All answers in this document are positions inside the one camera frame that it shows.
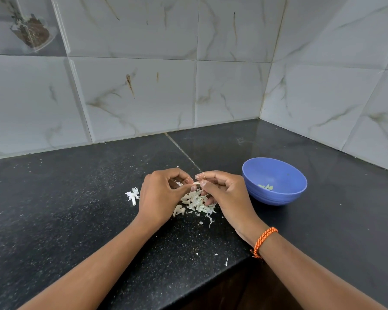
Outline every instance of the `black countertop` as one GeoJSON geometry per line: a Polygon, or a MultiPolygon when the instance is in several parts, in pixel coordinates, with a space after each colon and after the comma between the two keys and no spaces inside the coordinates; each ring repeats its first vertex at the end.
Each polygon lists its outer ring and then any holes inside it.
{"type": "MultiPolygon", "coordinates": [[[[388,307],[388,171],[260,120],[170,136],[202,170],[241,174],[258,156],[300,169],[303,195],[284,207],[253,200],[258,214],[388,307]]],[[[124,229],[137,213],[125,192],[147,173],[198,173],[184,152],[160,134],[0,160],[0,309],[17,308],[124,229]]],[[[219,209],[213,218],[210,228],[203,216],[172,218],[100,309],[161,309],[250,259],[219,209]]]]}

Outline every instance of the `orange bracelet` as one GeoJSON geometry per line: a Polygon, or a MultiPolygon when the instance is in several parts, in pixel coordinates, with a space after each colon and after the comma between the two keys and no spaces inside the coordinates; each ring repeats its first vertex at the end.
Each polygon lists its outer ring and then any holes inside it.
{"type": "Polygon", "coordinates": [[[278,233],[278,230],[275,227],[270,227],[266,229],[266,231],[259,237],[259,239],[256,242],[256,245],[254,246],[254,251],[250,249],[250,251],[253,253],[253,258],[263,259],[259,255],[259,248],[261,244],[263,244],[263,242],[266,240],[266,238],[269,237],[269,235],[274,232],[278,233]]]}

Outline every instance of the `tiled wall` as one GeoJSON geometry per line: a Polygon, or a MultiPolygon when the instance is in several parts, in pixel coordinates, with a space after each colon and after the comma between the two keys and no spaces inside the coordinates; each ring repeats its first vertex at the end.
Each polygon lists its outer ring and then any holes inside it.
{"type": "Polygon", "coordinates": [[[388,0],[287,0],[260,118],[388,169],[388,0]]]}
{"type": "Polygon", "coordinates": [[[0,157],[258,117],[285,1],[0,0],[0,157]]]}

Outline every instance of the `person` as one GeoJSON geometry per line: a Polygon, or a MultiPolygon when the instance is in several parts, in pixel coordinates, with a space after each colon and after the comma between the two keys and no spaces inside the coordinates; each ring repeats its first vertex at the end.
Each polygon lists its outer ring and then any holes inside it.
{"type": "MultiPolygon", "coordinates": [[[[239,236],[252,247],[269,227],[257,216],[243,177],[226,172],[196,176],[208,203],[217,202],[239,236]]],[[[139,211],[114,239],[51,284],[20,310],[94,310],[145,242],[171,218],[178,201],[196,189],[179,168],[155,171],[142,184],[139,211]]],[[[386,309],[306,256],[279,233],[270,234],[259,255],[305,310],[386,309]]]]}

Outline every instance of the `blue bowl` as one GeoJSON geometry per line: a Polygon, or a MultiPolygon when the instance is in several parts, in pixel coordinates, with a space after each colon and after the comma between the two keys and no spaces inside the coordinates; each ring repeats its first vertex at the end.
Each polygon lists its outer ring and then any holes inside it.
{"type": "Polygon", "coordinates": [[[250,195],[267,205],[286,205],[307,187],[306,177],[294,166],[271,158],[253,158],[243,164],[243,178],[250,195]],[[273,186],[268,190],[259,185],[273,186]]]}

